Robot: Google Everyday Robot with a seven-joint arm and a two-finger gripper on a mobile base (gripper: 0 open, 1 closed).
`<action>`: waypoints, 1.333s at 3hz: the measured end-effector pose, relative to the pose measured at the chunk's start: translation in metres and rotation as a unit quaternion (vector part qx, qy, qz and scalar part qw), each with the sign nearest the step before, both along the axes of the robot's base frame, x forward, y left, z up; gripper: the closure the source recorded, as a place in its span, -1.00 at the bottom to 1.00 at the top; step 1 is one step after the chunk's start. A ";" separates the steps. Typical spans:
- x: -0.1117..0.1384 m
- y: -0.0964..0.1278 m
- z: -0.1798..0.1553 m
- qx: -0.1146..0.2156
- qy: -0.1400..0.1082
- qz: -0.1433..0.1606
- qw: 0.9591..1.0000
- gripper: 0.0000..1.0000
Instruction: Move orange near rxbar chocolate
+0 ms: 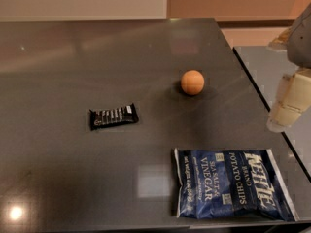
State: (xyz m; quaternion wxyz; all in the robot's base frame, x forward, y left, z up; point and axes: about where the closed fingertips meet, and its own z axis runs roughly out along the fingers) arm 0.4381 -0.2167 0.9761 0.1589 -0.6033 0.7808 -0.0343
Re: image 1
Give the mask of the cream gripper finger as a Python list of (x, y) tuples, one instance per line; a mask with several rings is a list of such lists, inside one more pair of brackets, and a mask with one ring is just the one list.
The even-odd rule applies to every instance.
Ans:
[(268, 115), (267, 127), (283, 132), (311, 106), (311, 69), (299, 68), (279, 82), (275, 102)]
[(287, 28), (278, 37), (274, 38), (269, 44), (268, 48), (275, 51), (286, 51), (287, 42), (291, 33), (291, 29)]

